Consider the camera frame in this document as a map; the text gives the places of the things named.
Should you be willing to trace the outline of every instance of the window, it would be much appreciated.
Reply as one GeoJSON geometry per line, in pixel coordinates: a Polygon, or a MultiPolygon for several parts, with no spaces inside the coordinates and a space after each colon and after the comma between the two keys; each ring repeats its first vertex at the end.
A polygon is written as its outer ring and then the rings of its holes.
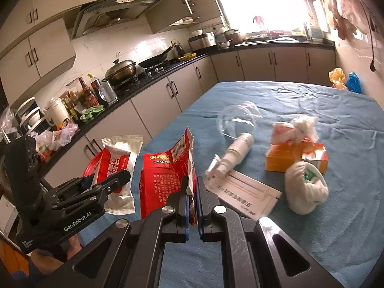
{"type": "Polygon", "coordinates": [[[303,28],[308,19],[304,0],[220,0],[231,28],[242,33],[303,28]]]}

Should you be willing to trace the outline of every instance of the orange box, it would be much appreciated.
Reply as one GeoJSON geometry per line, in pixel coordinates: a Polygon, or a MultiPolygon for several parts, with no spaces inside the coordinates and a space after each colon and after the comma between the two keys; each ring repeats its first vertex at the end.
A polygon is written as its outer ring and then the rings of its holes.
{"type": "Polygon", "coordinates": [[[265,170],[285,172],[296,161],[307,161],[321,173],[327,171],[328,155],[322,143],[271,145],[265,154],[265,170]]]}

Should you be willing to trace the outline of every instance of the range hood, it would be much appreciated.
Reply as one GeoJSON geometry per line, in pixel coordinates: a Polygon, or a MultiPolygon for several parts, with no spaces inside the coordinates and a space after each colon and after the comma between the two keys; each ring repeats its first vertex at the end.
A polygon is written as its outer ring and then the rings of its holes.
{"type": "Polygon", "coordinates": [[[160,0],[100,0],[84,6],[76,17],[72,39],[138,18],[160,0]]]}

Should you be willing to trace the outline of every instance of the white tissue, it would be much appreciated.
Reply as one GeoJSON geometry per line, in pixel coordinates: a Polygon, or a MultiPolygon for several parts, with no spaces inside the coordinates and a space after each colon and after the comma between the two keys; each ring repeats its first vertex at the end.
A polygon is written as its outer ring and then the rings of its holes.
{"type": "Polygon", "coordinates": [[[308,214],[328,198],[328,186],[320,171],[309,162],[299,161],[285,172],[285,195],[289,208],[297,214],[308,214]],[[305,180],[305,171],[315,176],[305,180]]]}

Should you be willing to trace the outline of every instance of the frying pan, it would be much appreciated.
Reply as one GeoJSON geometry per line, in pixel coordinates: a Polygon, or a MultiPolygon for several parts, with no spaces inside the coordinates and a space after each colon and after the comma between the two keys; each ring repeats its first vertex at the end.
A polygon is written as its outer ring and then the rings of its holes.
{"type": "Polygon", "coordinates": [[[152,66],[158,65],[162,62],[164,62],[167,59],[168,52],[173,49],[176,43],[173,43],[168,49],[166,49],[163,53],[153,56],[149,59],[146,59],[139,63],[140,67],[143,68],[151,68],[152,66]]]}

